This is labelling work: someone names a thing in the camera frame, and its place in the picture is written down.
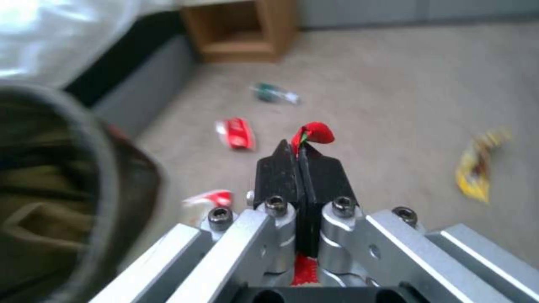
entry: wooden cabinet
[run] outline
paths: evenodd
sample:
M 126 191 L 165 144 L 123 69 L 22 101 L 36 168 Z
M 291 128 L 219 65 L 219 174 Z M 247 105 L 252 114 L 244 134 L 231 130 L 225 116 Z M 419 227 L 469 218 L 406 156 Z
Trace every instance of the wooden cabinet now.
M 190 0 L 182 9 L 205 62 L 278 61 L 297 33 L 295 0 L 208 1 Z

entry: bolt head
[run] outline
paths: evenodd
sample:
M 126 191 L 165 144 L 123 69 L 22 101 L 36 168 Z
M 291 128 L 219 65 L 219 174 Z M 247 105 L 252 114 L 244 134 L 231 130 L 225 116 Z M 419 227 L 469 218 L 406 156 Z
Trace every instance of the bolt head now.
M 402 221 L 404 221 L 409 226 L 415 228 L 417 225 L 417 214 L 411 208 L 398 206 L 391 210 L 395 215 L 397 215 Z
M 232 211 L 228 207 L 216 207 L 208 213 L 210 228 L 215 231 L 224 231 L 232 225 Z
M 266 213 L 272 217 L 281 217 L 286 214 L 288 203 L 281 196 L 272 196 L 264 202 Z
M 335 216 L 350 218 L 356 211 L 356 201 L 349 197 L 337 197 L 331 202 L 331 208 Z

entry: metal pivot joint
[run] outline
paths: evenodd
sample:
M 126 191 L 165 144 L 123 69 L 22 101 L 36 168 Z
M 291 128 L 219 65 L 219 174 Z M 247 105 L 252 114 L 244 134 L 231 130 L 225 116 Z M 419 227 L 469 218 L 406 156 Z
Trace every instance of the metal pivot joint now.
M 356 202 L 349 197 L 337 197 L 331 202 L 333 213 L 340 218 L 350 218 L 354 215 Z
M 233 216 L 230 208 L 218 206 L 208 213 L 208 221 L 211 229 L 224 231 L 232 225 Z
M 272 217 L 282 217 L 286 214 L 288 203 L 281 196 L 272 196 L 264 202 L 266 213 Z
M 404 223 L 415 228 L 417 225 L 417 214 L 411 208 L 398 206 L 391 210 L 392 213 L 397 215 Z

